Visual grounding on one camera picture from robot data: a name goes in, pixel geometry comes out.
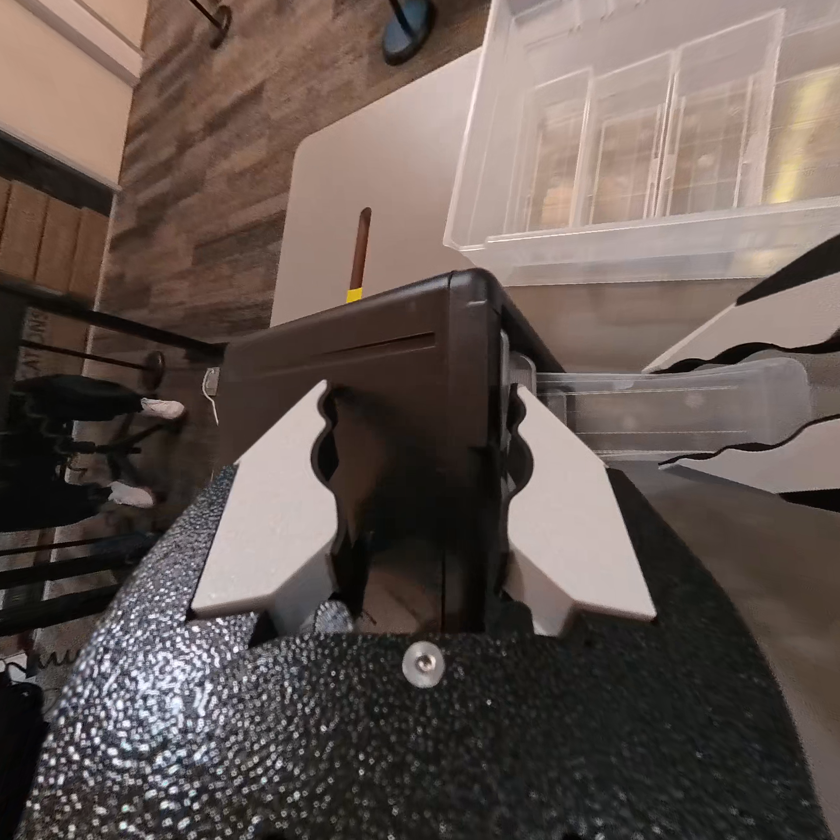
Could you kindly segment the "black drawer cabinet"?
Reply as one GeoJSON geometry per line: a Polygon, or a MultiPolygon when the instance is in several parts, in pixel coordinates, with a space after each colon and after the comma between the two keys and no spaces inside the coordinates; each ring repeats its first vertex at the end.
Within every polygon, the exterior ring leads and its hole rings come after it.
{"type": "Polygon", "coordinates": [[[376,562],[420,573],[424,624],[528,632],[502,592],[508,539],[506,351],[563,373],[484,269],[452,271],[252,333],[222,365],[217,464],[228,466],[321,381],[328,431],[305,455],[338,502],[331,594],[353,616],[376,562]]]}

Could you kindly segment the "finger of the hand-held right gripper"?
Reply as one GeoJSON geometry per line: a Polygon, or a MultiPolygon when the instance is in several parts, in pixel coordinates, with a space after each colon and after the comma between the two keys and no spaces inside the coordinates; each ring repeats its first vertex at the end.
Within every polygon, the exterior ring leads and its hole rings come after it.
{"type": "Polygon", "coordinates": [[[678,341],[643,373],[693,371],[735,364],[763,350],[790,354],[838,351],[839,272],[758,297],[743,296],[678,341]]]}
{"type": "Polygon", "coordinates": [[[839,488],[839,416],[813,420],[777,444],[735,444],[658,465],[775,495],[839,488]]]}

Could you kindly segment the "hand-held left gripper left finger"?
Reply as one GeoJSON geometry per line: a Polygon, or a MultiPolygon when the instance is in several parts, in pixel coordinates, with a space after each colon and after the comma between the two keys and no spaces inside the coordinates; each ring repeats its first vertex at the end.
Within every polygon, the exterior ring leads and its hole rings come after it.
{"type": "Polygon", "coordinates": [[[317,382],[236,460],[194,617],[267,613],[279,634],[295,634],[338,590],[339,506],[317,462],[329,391],[317,382]]]}

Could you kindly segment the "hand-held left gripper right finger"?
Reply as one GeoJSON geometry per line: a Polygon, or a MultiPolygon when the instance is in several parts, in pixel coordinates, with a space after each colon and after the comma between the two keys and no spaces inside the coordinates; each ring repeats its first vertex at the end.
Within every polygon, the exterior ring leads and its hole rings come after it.
{"type": "Polygon", "coordinates": [[[541,636],[562,635],[578,613],[653,621],[656,607],[605,465],[530,390],[515,386],[511,407],[525,478],[508,503],[502,590],[528,608],[541,636]]]}

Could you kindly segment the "cardboard box stack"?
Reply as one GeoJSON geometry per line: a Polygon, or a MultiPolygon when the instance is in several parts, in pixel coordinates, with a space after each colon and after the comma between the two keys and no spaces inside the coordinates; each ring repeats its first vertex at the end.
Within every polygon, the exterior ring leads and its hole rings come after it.
{"type": "Polygon", "coordinates": [[[1,179],[1,271],[92,303],[110,221],[21,182],[1,179]]]}

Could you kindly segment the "black round floor stand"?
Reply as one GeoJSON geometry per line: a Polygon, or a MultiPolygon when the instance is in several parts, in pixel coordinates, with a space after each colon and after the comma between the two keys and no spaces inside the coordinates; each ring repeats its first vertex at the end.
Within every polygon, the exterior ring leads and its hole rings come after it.
{"type": "Polygon", "coordinates": [[[432,1],[388,1],[392,15],[384,27],[381,52],[386,65],[413,58],[432,34],[437,9],[432,1]]]}

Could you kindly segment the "small clear plastic drawer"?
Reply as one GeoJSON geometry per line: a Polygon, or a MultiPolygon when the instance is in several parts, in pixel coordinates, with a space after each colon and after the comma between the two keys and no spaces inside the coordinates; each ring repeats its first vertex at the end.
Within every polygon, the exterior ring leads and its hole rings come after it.
{"type": "Polygon", "coordinates": [[[613,461],[774,445],[813,420],[805,367],[785,358],[684,374],[539,373],[537,389],[592,451],[613,461]]]}
{"type": "Polygon", "coordinates": [[[584,226],[655,215],[673,67],[666,51],[595,79],[584,226]]]}
{"type": "Polygon", "coordinates": [[[585,67],[537,88],[528,231],[566,228],[574,221],[592,78],[592,68],[585,67]]]}
{"type": "Polygon", "coordinates": [[[657,215],[760,204],[784,16],[777,7],[676,51],[657,215]]]}

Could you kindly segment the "clear plastic storage bin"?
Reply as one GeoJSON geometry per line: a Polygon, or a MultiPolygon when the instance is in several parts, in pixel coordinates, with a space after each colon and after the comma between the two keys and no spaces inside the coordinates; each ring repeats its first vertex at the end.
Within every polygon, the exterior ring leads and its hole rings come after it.
{"type": "MultiPolygon", "coordinates": [[[[444,243],[511,286],[762,279],[838,234],[838,50],[839,2],[492,2],[444,243]],[[777,7],[784,28],[760,204],[584,226],[595,79],[666,51],[674,76],[679,47],[777,7]],[[585,67],[593,78],[574,221],[528,231],[537,88],[585,67]]],[[[656,205],[664,158],[665,143],[656,205]]]]}

